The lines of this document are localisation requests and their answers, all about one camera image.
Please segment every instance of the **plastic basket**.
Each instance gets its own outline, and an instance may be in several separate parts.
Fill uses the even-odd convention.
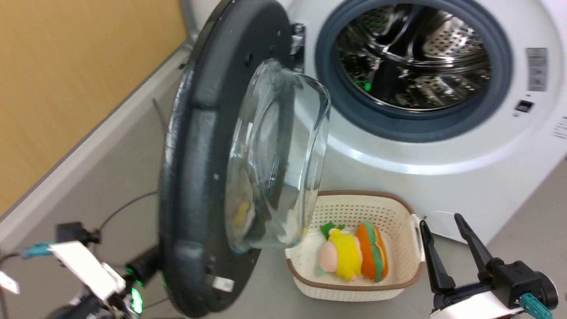
[[[367,279],[346,282],[335,274],[320,276],[316,267],[325,242],[319,227],[333,222],[353,231],[368,220],[380,229],[390,270],[379,283]],[[391,299],[415,284],[425,269],[419,218],[400,198],[366,191],[324,191],[317,197],[309,230],[296,247],[286,249],[287,265],[305,295],[334,301]]]

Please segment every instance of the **plush toy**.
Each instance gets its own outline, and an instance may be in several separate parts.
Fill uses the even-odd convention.
[[[362,274],[375,282],[381,281],[388,275],[388,258],[380,230],[365,221],[357,228],[356,237],[362,252]]]
[[[321,227],[321,231],[328,239],[321,248],[319,256],[321,275],[325,272],[335,272],[337,276],[347,281],[364,275],[375,282],[386,277],[388,274],[386,247],[376,226],[365,221],[357,228],[356,236],[353,236],[351,233],[341,233],[337,228],[329,230],[330,225],[333,224],[329,223]]]
[[[345,280],[359,278],[362,267],[360,242],[352,234],[332,228],[329,240],[321,248],[319,266],[323,271],[335,272]]]

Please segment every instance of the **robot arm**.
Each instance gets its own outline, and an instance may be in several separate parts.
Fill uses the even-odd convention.
[[[492,257],[463,216],[455,214],[460,234],[469,244],[479,270],[476,283],[456,287],[435,250],[435,240],[425,221],[421,221],[431,291],[435,294],[435,319],[500,319],[527,312],[537,319],[551,319],[549,309],[558,303],[557,289],[543,273],[525,263],[504,264]]]

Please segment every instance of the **green led light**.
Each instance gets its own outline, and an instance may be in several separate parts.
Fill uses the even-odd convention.
[[[142,296],[135,288],[132,288],[132,310],[137,314],[141,314],[143,311]]]

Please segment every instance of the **label sticker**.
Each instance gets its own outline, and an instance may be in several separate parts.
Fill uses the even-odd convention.
[[[6,275],[5,272],[0,271],[0,287],[15,293],[16,295],[20,294],[20,285],[16,282],[16,280],[12,279],[10,276]]]
[[[528,91],[547,90],[547,48],[527,48],[530,81]]]
[[[567,139],[567,116],[563,116],[561,120],[555,124],[551,135],[563,140]]]
[[[215,277],[213,281],[213,288],[226,292],[232,292],[232,289],[234,289],[234,280]]]

